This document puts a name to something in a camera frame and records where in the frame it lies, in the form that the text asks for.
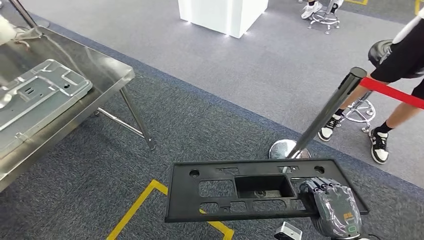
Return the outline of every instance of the black shorts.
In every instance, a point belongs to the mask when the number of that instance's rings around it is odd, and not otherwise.
[[[424,19],[397,44],[392,53],[372,73],[371,77],[384,83],[394,83],[408,73],[424,67]],[[424,100],[424,79],[414,88],[412,96]]]

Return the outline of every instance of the red barrier rope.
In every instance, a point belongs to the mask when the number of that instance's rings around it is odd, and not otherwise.
[[[418,98],[416,96],[411,96],[409,94],[406,94],[402,91],[399,91],[397,89],[394,89],[392,87],[389,87],[381,82],[378,82],[374,79],[371,79],[369,77],[364,77],[359,85],[375,92],[379,92],[381,94],[384,94],[386,96],[389,96],[391,98],[394,98],[396,100],[399,100],[401,102],[404,102],[406,104],[412,105],[414,107],[424,109],[424,100],[421,98]]]

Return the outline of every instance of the black sneaker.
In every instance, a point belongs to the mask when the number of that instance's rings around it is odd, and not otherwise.
[[[330,120],[325,124],[321,130],[318,132],[318,137],[324,142],[328,142],[333,135],[334,128],[339,123],[339,121],[342,119],[342,116],[334,114]]]
[[[371,140],[371,156],[376,163],[385,164],[389,158],[389,151],[387,149],[388,133],[375,131],[374,128],[369,132],[369,139]]]

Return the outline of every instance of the yellow floor tape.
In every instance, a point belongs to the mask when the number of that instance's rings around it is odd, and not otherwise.
[[[415,0],[415,15],[418,15],[421,9],[421,3],[424,3],[424,0]]]
[[[163,185],[162,183],[156,181],[153,179],[149,185],[145,188],[145,190],[140,194],[140,196],[137,198],[137,200],[134,202],[134,204],[129,208],[129,210],[125,213],[125,215],[122,217],[122,219],[119,221],[119,223],[115,226],[115,228],[110,232],[109,236],[107,236],[107,240],[115,240],[118,236],[118,234],[122,231],[122,229],[125,227],[125,225],[130,221],[130,219],[133,217],[133,215],[136,213],[136,211],[139,209],[139,207],[143,204],[143,202],[147,199],[147,197],[152,193],[154,189],[159,190],[159,192],[167,195],[168,194],[168,188]],[[224,237],[223,240],[231,240],[234,235],[234,230],[225,226],[220,221],[208,221],[208,224],[210,224],[212,227],[216,228],[218,231],[220,231]]]
[[[360,5],[367,5],[368,4],[368,0],[363,0],[363,1],[346,0],[346,2],[353,3],[353,4],[360,4]]]

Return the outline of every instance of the person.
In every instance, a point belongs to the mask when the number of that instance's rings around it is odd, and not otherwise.
[[[344,0],[334,0],[330,12],[333,14],[336,13],[336,10],[342,6],[343,2]],[[318,12],[322,7],[323,5],[319,1],[308,0],[308,3],[303,8],[303,13],[301,14],[301,18],[302,19],[309,18],[310,16],[312,16],[313,13]]]
[[[424,67],[423,43],[424,8],[396,35],[390,47],[391,54],[368,77],[388,85],[398,81],[411,71]],[[361,85],[356,87],[326,125],[321,128],[318,137],[323,141],[329,141],[334,133],[335,126],[343,117],[343,111],[368,91]],[[424,100],[424,79],[414,88],[411,95]],[[420,108],[402,102],[381,126],[368,133],[371,140],[371,156],[375,162],[385,164],[388,160],[387,141],[389,132],[420,111]]]

